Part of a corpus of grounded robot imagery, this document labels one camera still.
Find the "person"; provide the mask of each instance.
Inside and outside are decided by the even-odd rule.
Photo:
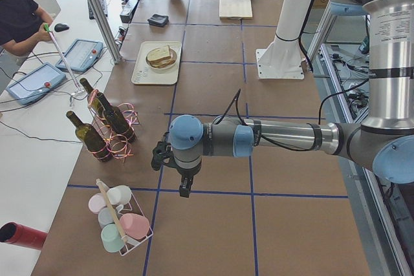
[[[24,56],[38,42],[50,41],[44,24],[52,22],[34,0],[0,0],[0,45],[15,56]]]

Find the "computer mouse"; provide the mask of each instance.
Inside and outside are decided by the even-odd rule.
[[[65,23],[58,23],[54,25],[55,32],[63,32],[64,30],[69,29],[69,25]]]

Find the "wooden stick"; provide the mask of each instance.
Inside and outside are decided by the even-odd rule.
[[[109,198],[108,198],[108,196],[106,194],[106,191],[104,189],[103,182],[99,178],[96,179],[96,185],[99,187],[99,190],[101,191],[102,196],[104,197],[103,199],[105,199],[106,206],[109,209],[109,212],[110,212],[110,214],[112,216],[112,219],[114,220],[114,223],[116,225],[116,228],[118,229],[119,235],[121,236],[121,239],[124,242],[127,242],[128,241],[128,236],[125,234],[125,231],[122,228],[121,223],[119,222],[118,217],[116,216],[115,209],[114,209],[114,207],[112,207],[112,204],[109,201]]]

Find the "black shirt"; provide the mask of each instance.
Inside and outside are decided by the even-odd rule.
[[[33,13],[38,7],[34,0],[0,0],[0,45],[35,34],[43,22]]]

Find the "green glass bottle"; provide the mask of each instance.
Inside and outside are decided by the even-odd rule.
[[[111,126],[112,130],[116,134],[124,135],[127,138],[128,142],[133,142],[136,138],[134,129],[125,119],[121,110],[118,107],[112,106],[106,99],[105,95],[103,95],[101,92],[98,92],[96,94],[96,98],[98,98],[99,102],[102,104],[102,107],[104,109],[103,116]]]
[[[85,78],[82,78],[79,80],[80,84],[82,84],[83,88],[88,93],[88,103],[91,102],[91,94],[94,90],[94,88],[89,84],[88,80]],[[107,125],[107,122],[104,118],[104,108],[102,107],[99,100],[95,97],[93,101],[91,102],[91,109],[95,112],[95,114],[102,120],[103,124]]]
[[[89,152],[101,162],[109,161],[113,156],[107,149],[107,144],[88,123],[83,123],[73,111],[66,112],[66,117],[75,125],[75,134],[86,146]]]

